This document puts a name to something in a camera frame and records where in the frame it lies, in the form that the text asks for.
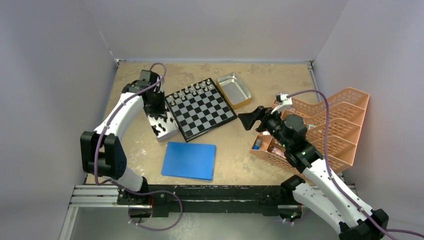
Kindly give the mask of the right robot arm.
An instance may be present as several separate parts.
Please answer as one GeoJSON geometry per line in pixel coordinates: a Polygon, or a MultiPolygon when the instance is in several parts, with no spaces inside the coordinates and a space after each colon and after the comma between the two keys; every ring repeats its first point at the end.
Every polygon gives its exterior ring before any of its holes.
{"type": "Polygon", "coordinates": [[[238,114],[245,130],[256,121],[257,132],[268,132],[285,149],[287,162],[312,181],[315,190],[300,176],[293,175],[281,183],[280,196],[288,204],[300,203],[325,220],[341,240],[380,240],[386,236],[389,217],[382,209],[373,209],[361,200],[328,167],[321,152],[307,139],[307,127],[298,115],[281,118],[271,108],[257,107],[253,112],[238,114]]]}

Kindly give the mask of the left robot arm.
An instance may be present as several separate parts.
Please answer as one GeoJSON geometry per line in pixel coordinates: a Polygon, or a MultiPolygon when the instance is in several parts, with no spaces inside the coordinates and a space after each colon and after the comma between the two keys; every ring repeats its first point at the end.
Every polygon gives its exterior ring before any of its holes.
{"type": "Polygon", "coordinates": [[[106,119],[95,130],[84,131],[80,136],[83,171],[127,189],[130,199],[138,205],[149,199],[149,191],[143,187],[146,179],[127,166],[121,138],[142,109],[164,111],[163,80],[152,70],[142,70],[137,80],[123,87],[118,103],[106,119]]]}

